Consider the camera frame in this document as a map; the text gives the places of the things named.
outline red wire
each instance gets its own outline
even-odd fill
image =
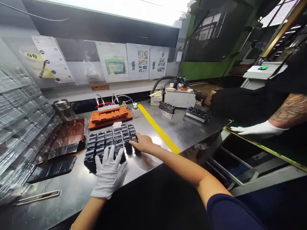
[[[105,106],[105,104],[114,104],[114,103],[112,103],[112,102],[105,102],[104,104],[103,104],[103,103],[101,103],[101,104],[97,105],[97,108],[100,108],[100,107],[99,107],[100,105],[103,105],[103,107],[104,107],[104,106]]]

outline orange fixture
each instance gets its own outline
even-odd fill
[[[132,118],[131,112],[125,106],[94,111],[91,115],[89,130],[111,125],[114,122],[132,120]]]

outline stainless steel workbench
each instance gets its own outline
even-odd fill
[[[158,106],[150,106],[147,102],[141,102],[141,104],[181,151],[221,131],[227,124],[226,119],[211,115],[210,122],[201,125],[194,120],[185,118],[185,109],[176,108],[175,114],[171,115],[159,109]],[[91,112],[78,116],[89,119]],[[124,123],[133,124],[137,132],[150,136],[155,144],[169,149],[143,114]],[[90,133],[105,132],[112,128],[110,126]],[[83,164],[85,150],[78,152],[76,156],[77,160],[69,174],[35,183],[23,195],[25,198],[47,191],[61,190],[59,197],[18,207],[0,208],[0,223],[4,229],[49,229],[82,210],[95,185],[96,177],[94,174],[90,174]],[[140,157],[126,155],[126,159],[128,172],[124,185],[162,163],[159,159],[145,153],[142,153]]]

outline tattooed arm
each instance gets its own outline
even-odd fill
[[[307,95],[289,94],[269,122],[278,128],[291,128],[307,120]]]

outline sleeve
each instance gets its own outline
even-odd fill
[[[288,62],[288,67],[277,74],[270,89],[284,93],[307,95],[307,44],[304,44]]]
[[[241,201],[226,194],[215,194],[207,204],[211,229],[264,230],[253,212]]]

